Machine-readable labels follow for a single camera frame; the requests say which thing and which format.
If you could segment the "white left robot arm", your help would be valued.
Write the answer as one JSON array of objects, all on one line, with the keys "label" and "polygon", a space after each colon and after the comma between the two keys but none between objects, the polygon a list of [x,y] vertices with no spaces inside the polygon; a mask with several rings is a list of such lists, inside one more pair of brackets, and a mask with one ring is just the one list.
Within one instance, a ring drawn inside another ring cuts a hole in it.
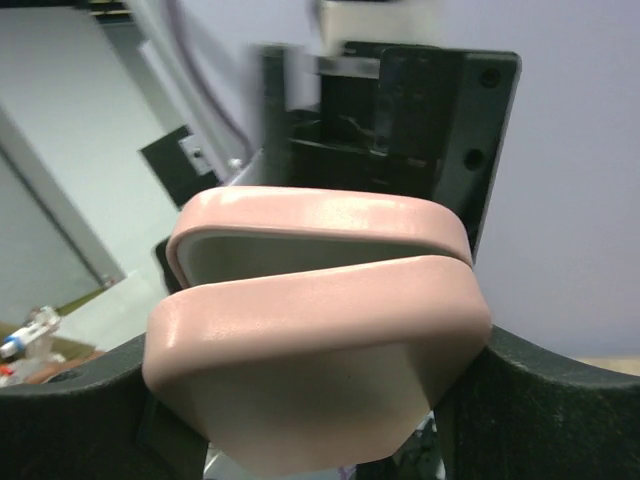
[{"label": "white left robot arm", "polygon": [[480,242],[521,73],[512,51],[350,40],[311,63],[315,105],[286,105],[289,46],[259,54],[264,143],[236,185],[431,200]]}]

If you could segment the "pink glasses case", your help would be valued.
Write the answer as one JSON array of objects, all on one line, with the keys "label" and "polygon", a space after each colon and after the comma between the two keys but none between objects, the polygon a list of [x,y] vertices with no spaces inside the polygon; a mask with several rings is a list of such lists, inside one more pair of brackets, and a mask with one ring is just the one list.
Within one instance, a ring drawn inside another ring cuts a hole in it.
[{"label": "pink glasses case", "polygon": [[393,455],[487,344],[466,230],[428,200],[226,186],[195,195],[152,311],[151,392],[249,472]]}]

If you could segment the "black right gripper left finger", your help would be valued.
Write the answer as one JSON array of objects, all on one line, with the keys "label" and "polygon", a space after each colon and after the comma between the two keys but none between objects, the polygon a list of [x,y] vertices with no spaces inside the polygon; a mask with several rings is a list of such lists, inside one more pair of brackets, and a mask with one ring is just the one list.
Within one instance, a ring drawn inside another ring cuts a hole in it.
[{"label": "black right gripper left finger", "polygon": [[40,385],[1,391],[4,479],[200,479],[207,441],[144,384],[142,335]]}]

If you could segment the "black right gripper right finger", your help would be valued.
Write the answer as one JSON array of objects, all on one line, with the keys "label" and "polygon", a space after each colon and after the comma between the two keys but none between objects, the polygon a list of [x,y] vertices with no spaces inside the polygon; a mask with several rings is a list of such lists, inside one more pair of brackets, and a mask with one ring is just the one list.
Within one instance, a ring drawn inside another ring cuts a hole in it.
[{"label": "black right gripper right finger", "polygon": [[449,479],[639,477],[639,379],[494,327],[435,409]]}]

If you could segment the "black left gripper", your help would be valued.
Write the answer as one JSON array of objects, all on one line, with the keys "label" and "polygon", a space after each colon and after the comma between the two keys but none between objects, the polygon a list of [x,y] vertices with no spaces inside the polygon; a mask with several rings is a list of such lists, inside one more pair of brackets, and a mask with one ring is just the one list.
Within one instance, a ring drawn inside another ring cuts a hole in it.
[{"label": "black left gripper", "polygon": [[314,56],[319,97],[289,108],[290,45],[258,51],[257,182],[421,198],[477,248],[521,73],[512,51],[348,41]]}]

